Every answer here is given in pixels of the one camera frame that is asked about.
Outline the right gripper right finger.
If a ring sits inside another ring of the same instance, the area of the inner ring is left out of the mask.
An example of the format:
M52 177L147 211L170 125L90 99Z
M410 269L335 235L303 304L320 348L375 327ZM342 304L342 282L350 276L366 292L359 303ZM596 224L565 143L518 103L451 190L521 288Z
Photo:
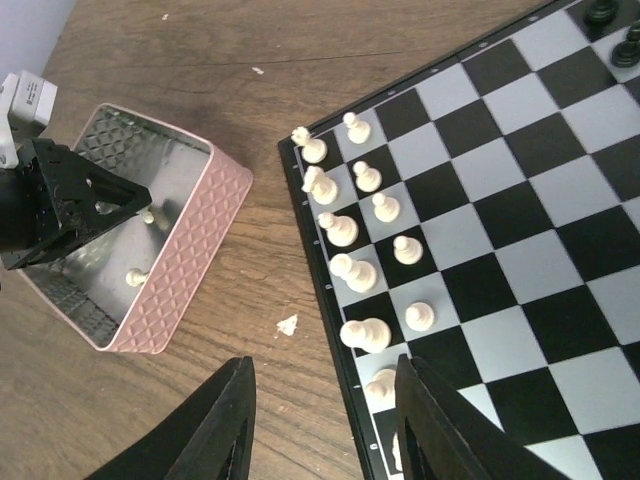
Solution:
M407 479L563 479L419 357L399 356L398 442Z

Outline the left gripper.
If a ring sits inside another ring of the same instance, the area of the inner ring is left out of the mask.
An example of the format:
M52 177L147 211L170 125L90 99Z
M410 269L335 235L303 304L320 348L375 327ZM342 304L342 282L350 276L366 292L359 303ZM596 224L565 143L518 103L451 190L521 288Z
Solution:
M7 270L65 256L137 215L147 187L122 178L50 139L30 139L18 165L1 171L1 264Z

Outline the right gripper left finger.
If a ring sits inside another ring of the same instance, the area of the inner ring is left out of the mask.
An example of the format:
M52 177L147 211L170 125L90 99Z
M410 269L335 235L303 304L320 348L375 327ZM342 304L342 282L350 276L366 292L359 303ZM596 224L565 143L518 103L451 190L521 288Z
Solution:
M224 363L147 435L90 479L247 479L256 417L253 359Z

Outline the white chess piece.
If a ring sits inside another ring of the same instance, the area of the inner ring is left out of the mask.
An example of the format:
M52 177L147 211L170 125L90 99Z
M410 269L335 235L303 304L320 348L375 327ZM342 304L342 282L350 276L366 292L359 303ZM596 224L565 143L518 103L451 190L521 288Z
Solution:
M377 281L377 271L373 264L357 260L348 254L335 255L329 262L330 272L344 280L347 286L358 293L371 290Z
M347 321L339 335L344 345L367 353L380 353L390 345L392 339L390 327L379 318Z
M353 244L359 234L356 221L349 216L337 216L330 212L318 215L318 223L326 231L329 242L338 247Z
M399 436L397 432L395 432L392 437L392 456L394 460L395 469L399 472L402 472L403 467L402 467L402 459L401 459L401 453L400 453Z
M395 378L395 369L381 369L365 386L365 397L372 409L382 411L395 407Z

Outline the white chess rook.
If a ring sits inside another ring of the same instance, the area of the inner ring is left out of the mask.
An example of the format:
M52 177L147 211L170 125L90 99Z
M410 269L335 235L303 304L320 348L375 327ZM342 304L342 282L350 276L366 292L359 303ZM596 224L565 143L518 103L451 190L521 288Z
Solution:
M313 138L304 126L296 127L292 131L291 140L302 148L302 158L310 164L320 163L327 155L326 143L322 139Z

